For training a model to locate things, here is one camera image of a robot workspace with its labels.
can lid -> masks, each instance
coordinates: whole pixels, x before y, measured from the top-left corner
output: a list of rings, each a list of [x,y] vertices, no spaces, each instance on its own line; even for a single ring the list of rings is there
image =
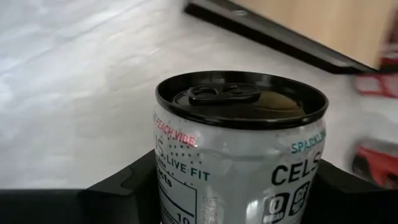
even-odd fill
[[[320,119],[319,90],[288,78],[236,71],[193,72],[156,88],[159,104],[185,119],[236,129],[285,129]]]

wooden panel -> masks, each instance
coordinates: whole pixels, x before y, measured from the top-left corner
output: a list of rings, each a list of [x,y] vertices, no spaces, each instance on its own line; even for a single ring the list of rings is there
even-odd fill
[[[234,2],[370,67],[378,67],[395,5],[395,0]]]

white floor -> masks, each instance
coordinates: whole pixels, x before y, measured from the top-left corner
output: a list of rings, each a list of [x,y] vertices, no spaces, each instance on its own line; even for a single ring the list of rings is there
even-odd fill
[[[150,151],[154,88],[197,70],[249,70],[330,99],[323,158],[366,132],[351,77],[332,75],[182,13],[182,0],[3,0],[0,188],[89,187]]]

celsius can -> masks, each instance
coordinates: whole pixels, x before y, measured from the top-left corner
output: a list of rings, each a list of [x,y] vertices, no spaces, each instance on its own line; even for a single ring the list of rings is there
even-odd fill
[[[326,96],[252,72],[194,72],[156,88],[166,224],[298,224],[325,144]]]

aluminum can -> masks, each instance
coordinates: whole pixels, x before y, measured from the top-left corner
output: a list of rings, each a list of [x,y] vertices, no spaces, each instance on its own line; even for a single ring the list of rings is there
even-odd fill
[[[168,78],[155,94],[163,223],[300,223],[325,145],[322,92],[207,71]]]

